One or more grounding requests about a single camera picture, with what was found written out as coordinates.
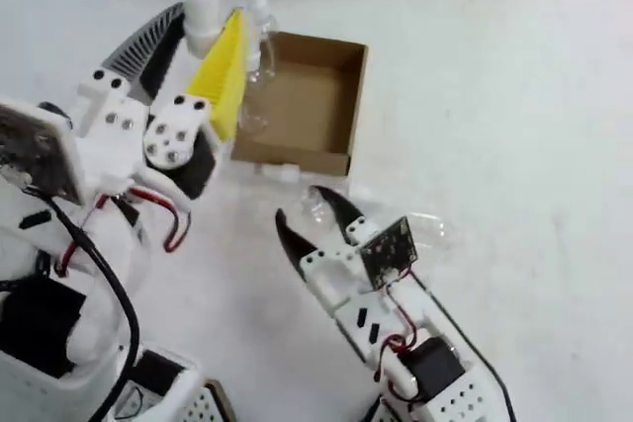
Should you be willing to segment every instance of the plastic bottle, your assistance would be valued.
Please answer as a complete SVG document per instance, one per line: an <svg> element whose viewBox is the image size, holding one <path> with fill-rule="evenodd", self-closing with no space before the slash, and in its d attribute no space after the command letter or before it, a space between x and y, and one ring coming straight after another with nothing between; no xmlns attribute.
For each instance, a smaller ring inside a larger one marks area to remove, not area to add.
<svg viewBox="0 0 633 422"><path fill-rule="evenodd" d="M261 70L260 32L248 15L248 58L246 59L246 88L241 105L239 128L250 134L262 132L268 126L268 118L261 102L261 93L269 77Z"/></svg>
<svg viewBox="0 0 633 422"><path fill-rule="evenodd" d="M254 26L259 31L261 42L261 72L264 80L272 80L277 72L275 48L272 42L278 32L277 19L272 15L267 0L246 0L246 9L253 19Z"/></svg>

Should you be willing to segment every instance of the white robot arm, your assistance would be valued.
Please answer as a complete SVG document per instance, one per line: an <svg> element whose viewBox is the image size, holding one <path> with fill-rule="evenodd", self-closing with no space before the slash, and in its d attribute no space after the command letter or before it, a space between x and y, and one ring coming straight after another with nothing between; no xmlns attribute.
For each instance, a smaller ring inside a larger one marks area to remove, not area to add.
<svg viewBox="0 0 633 422"><path fill-rule="evenodd" d="M3 405L11 420L112 420L134 412L122 399L134 399L140 380L155 387L138 420L182 420L183 406L206 394L195 363L140 345L129 299L149 259L137 202L170 211L163 248L173 252L221 146L204 98L175 95L150 114L183 18L181 4L166 9L90 73L79 87L84 114L75 127L50 103L0 99L0 230L48 256L24 262L19 275L15 266L6 276L0 268L0 291L8 292L0 299L0 404L6 396L15 408ZM91 276L87 289L47 279L50 257L61 277L68 269ZM119 350L123 316L127 351ZM32 347L34 339L48 341ZM22 394L23 382L14 393L1 375L19 375L32 393ZM37 403L19 407L16 394Z"/></svg>
<svg viewBox="0 0 633 422"><path fill-rule="evenodd" d="M407 218L381 228L333 190L315 188L345 244L314 246L282 210L277 231L293 267L383 383L365 420L515 422L496 370L413 271Z"/></svg>

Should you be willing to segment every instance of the cardboard box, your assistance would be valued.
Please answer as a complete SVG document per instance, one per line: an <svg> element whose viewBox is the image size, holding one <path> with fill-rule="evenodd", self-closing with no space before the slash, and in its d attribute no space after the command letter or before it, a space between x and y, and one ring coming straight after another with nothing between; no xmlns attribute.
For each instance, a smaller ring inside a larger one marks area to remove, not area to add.
<svg viewBox="0 0 633 422"><path fill-rule="evenodd" d="M286 33L274 45L277 75L260 98L269 125L238 131L231 157L347 175L367 46Z"/></svg>

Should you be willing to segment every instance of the table surface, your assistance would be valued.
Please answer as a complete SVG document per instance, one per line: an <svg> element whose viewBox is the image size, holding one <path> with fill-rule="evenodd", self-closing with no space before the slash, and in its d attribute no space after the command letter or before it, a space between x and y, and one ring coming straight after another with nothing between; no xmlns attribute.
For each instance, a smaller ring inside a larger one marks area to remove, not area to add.
<svg viewBox="0 0 633 422"><path fill-rule="evenodd" d="M0 0L0 91L73 104L175 1ZM418 269L519 419L625 417L633 0L270 1L283 30L369 46L352 194L452 224L444 258ZM185 63L163 93L184 87ZM136 297L143 332L198 358L240 420L353 421L376 388L277 243L272 215L293 193L237 177L202 197Z"/></svg>

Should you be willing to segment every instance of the black cable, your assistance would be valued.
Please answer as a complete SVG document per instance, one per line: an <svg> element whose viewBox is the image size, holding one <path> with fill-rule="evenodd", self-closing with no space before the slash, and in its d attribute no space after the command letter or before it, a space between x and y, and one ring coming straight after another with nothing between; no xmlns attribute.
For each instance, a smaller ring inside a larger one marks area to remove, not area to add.
<svg viewBox="0 0 633 422"><path fill-rule="evenodd" d="M128 325L130 326L130 349L128 350L128 354L126 355L126 360L124 361L123 367L121 369L121 373L119 374L119 378L115 381L114 385L110 389L110 392L101 403L101 405L97 408L97 410L92 414L92 417L88 420L88 422L103 422L103 419L108 415L110 409L115 405L117 399L123 392L123 389L126 386L126 383L130 379L131 371L134 367L136 361L136 355L138 353L138 344L140 340L140 329L138 328L138 318L136 317L135 309L126 293L126 290L119 282L117 275L113 272L112 268L103 257L103 255L99 252L95 243L92 242L92 239L85 233L83 229L77 226L74 222L70 220L70 218L66 215L65 212L55 203L51 197L44 194L40 190L37 189L26 189L24 193L27 195L31 195L35 198L38 198L45 202L55 213L57 219L63 224L63 226L72 237L73 241L84 250L86 254L92 259L95 265L99 268L103 276L108 281L108 284L112 288L121 308L123 309L123 313L128 320Z"/></svg>
<svg viewBox="0 0 633 422"><path fill-rule="evenodd" d="M422 287L422 289L426 292L426 294L431 297L431 299L435 302L435 304L438 306L440 311L442 313L444 313L444 316L446 318L448 318L448 321L451 322L451 324L455 327L455 329L460 334L460 336L462 338L464 338L464 341L466 341L466 344L471 347L471 350L473 350L473 352L477 355L477 357L480 360L482 360L482 362L484 363L486 368L488 368L488 371L491 372L491 374L493 375L493 378L495 378L495 380L497 381L497 384L501 388L501 392L503 393L503 399L505 401L505 408L507 409L507 415L510 418L510 422L516 422L516 415L514 415L514 408L512 407L512 401L510 400L510 394L507 392L507 387L505 386L505 382L503 382L503 380L501 379L501 376L498 375L497 370L493 367L493 365L491 365L488 362L488 360L486 358L484 358L484 355L482 355L482 353L471 342L471 340L468 339L468 337L464 334L464 331L455 322L455 320L453 319L451 314L448 311L446 311L446 308L444 308L444 305L442 305L440 303L440 301L437 299L437 297L435 297L435 295L432 292L429 291L429 289L422 283L422 280L419 279L418 276L413 271L411 271L411 275L413 276L413 278L415 279L417 284L420 287Z"/></svg>
<svg viewBox="0 0 633 422"><path fill-rule="evenodd" d="M142 391L140 390L140 388L137 385L135 385L135 391L138 394L138 407L136 408L136 412L134 414L125 415L123 417L115 417L115 420L130 420L130 419L134 419L135 417L137 417L140 414L140 412L142 411L143 395L142 395Z"/></svg>

